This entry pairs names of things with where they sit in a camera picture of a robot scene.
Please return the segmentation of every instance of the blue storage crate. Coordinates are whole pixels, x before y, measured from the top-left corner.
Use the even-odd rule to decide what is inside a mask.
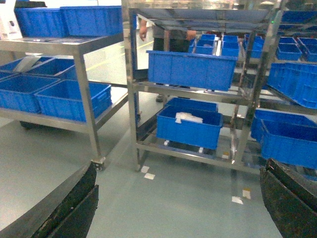
[[[272,64],[267,84],[304,107],[317,108],[317,65]]]
[[[251,126],[251,137],[257,142],[261,141],[263,135],[262,120],[317,127],[315,122],[302,115],[256,110]]]
[[[276,56],[279,60],[298,60],[302,52],[295,44],[278,44]]]
[[[196,39],[193,39],[189,43],[188,53],[193,53],[193,50],[195,47],[196,47]]]
[[[123,32],[120,6],[60,8],[71,36],[111,36]]]
[[[176,123],[176,113],[191,113],[203,119],[203,123],[181,120]],[[184,144],[216,149],[220,129],[222,128],[222,114],[200,111],[191,108],[167,106],[158,113],[157,137]]]
[[[15,67],[18,66],[18,64],[23,60],[24,58],[21,59],[17,59],[15,61],[12,61],[10,63],[4,64],[0,66],[0,71],[2,72],[13,72],[13,70],[15,69]],[[35,65],[39,64],[39,63],[43,63],[45,61],[48,60],[52,60],[53,57],[41,57],[36,63]]]
[[[16,8],[14,12],[24,37],[65,37],[68,35],[60,9]]]
[[[267,84],[276,90],[281,90],[281,84],[284,80],[284,72],[286,70],[286,64],[284,63],[272,63]]]
[[[201,40],[209,40],[209,41],[214,41],[216,38],[216,35],[211,35],[211,34],[203,34],[200,39]]]
[[[247,49],[248,43],[249,43],[249,34],[246,34],[244,35],[244,40],[243,40],[243,47],[245,50]],[[262,37],[256,36],[253,42],[251,58],[257,58],[257,59],[261,58],[263,45],[264,45],[264,40],[262,39]]]
[[[199,40],[196,45],[195,53],[204,54],[204,55],[212,55],[213,46],[214,46],[214,41]]]
[[[225,36],[223,36],[222,41],[225,41],[225,42],[238,42],[238,36],[225,35]]]
[[[180,108],[192,108],[196,110],[209,111],[209,112],[218,112],[218,104],[217,103],[209,103],[196,101],[192,99],[185,98],[172,98],[169,100],[166,105]]]
[[[279,40],[280,44],[297,44],[293,37],[281,37]]]
[[[317,39],[300,37],[300,38],[298,38],[298,43],[301,46],[303,46],[303,45],[317,45]]]
[[[73,59],[53,59],[43,62],[26,71],[27,74],[76,80],[76,68]]]
[[[149,81],[228,91],[237,57],[147,51]]]
[[[91,100],[97,118],[111,106],[111,86],[104,83],[89,83]],[[42,114],[52,117],[86,121],[79,84],[64,80],[36,94]]]
[[[317,127],[262,121],[262,157],[317,169]]]
[[[9,73],[9,72],[1,72],[0,71],[0,81],[4,80],[6,78],[12,77],[12,76],[16,76],[16,73]]]
[[[308,63],[286,63],[286,67],[304,72],[317,73],[317,65]]]
[[[317,16],[317,11],[284,11],[282,23],[303,23]]]
[[[40,105],[34,94],[56,83],[56,78],[17,75],[0,81],[0,107],[39,113]]]
[[[222,42],[222,52],[223,56],[239,56],[239,43],[238,42]]]
[[[317,62],[317,45],[305,45],[302,48],[305,60]]]

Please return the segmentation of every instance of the white cloth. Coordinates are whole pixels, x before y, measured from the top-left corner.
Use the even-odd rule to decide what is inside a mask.
[[[182,123],[181,120],[189,120],[189,121],[193,121],[193,122],[197,122],[197,123],[203,123],[203,119],[193,116],[191,113],[176,113],[176,123]]]

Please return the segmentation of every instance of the metal shelf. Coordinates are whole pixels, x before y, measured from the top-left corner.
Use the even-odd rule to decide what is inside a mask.
[[[316,115],[317,110],[303,108],[293,102],[281,99],[280,95],[271,89],[266,94],[262,91],[268,75],[267,69],[275,61],[275,52],[279,41],[280,24],[287,1],[275,1],[275,4],[264,7],[263,0],[219,0],[216,3],[204,0],[182,1],[148,1],[148,0],[123,0],[124,42],[126,49],[127,83],[129,91],[129,110],[132,134],[133,154],[136,158],[137,169],[143,166],[146,156],[140,156],[142,151],[162,153],[169,156],[180,157],[206,164],[222,166],[234,170],[250,173],[258,173],[259,145],[249,140],[251,124],[258,107],[275,109],[287,112]],[[226,34],[231,32],[250,32],[249,44],[246,50],[240,45],[238,63],[243,67],[235,69],[235,79],[239,75],[237,90],[231,88],[228,92],[206,92],[204,89],[186,89],[180,87],[155,85],[138,77],[135,47],[135,32],[132,27],[132,16],[139,17],[155,23],[157,26],[168,30],[200,30],[217,31]],[[317,25],[313,21],[314,16],[308,22],[292,23],[283,22],[284,25],[292,25],[292,29],[303,29],[305,24],[309,27]],[[265,33],[265,42],[260,59],[252,59],[251,51],[256,33]],[[164,41],[168,43],[168,34]],[[257,64],[257,70],[251,69],[251,64]],[[162,140],[156,139],[156,116],[138,126],[136,114],[138,112],[138,92],[161,93],[178,97],[186,97],[198,100],[206,100],[220,103],[234,104],[233,116],[224,116],[224,127],[230,128],[230,136],[221,136],[216,151],[200,154],[197,148],[192,150],[190,146],[174,143],[173,146],[164,146]],[[239,106],[247,106],[244,117],[238,115]],[[230,151],[229,159],[223,159],[218,151],[222,144],[225,150]]]
[[[123,34],[97,38],[69,37],[0,40],[1,51],[73,56],[81,97],[84,105],[86,122],[78,122],[7,109],[0,109],[0,117],[87,133],[90,137],[90,142],[94,153],[94,158],[92,161],[96,164],[98,170],[103,170],[106,158],[101,154],[97,131],[128,101],[128,93],[126,86],[113,84],[114,87],[111,89],[111,98],[113,102],[112,106],[110,106],[98,118],[95,118],[89,90],[89,82],[87,79],[84,54],[99,50],[121,41],[123,41]]]
[[[84,55],[121,41],[123,41],[123,34],[97,38],[25,37],[17,40],[0,40],[0,50],[73,56]]]
[[[134,90],[140,92],[174,95],[177,97],[185,97],[220,103],[239,104],[242,106],[246,106],[249,103],[249,100],[242,97],[241,93],[233,90],[229,92],[208,92],[204,89],[187,89],[171,87],[164,85],[156,85],[154,83],[149,82],[133,83],[133,88]]]

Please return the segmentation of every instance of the caster wheel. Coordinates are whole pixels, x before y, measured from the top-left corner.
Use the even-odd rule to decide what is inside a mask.
[[[36,127],[38,127],[39,125],[34,124],[34,123],[29,123],[29,122],[25,122],[25,121],[20,121],[20,124],[23,128],[25,128],[26,130],[30,130],[30,129],[34,129]]]
[[[164,146],[168,146],[169,140],[164,141]]]
[[[102,164],[94,163],[94,164],[95,164],[95,167],[96,167],[97,171],[104,171],[105,170],[105,164],[104,163],[102,163]]]

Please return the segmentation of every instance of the gray floor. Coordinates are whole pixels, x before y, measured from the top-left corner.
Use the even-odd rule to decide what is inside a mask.
[[[139,42],[139,66],[147,67]],[[90,80],[125,82],[122,43],[86,55]],[[142,120],[161,108],[142,94]],[[220,112],[231,107],[220,105]],[[0,230],[33,207],[91,159],[88,136],[42,128],[25,131],[0,119]],[[154,180],[134,171],[128,105],[99,131],[109,167],[98,173],[100,200],[89,238],[279,238],[264,207],[259,176],[150,153]],[[251,190],[244,204],[231,201]]]

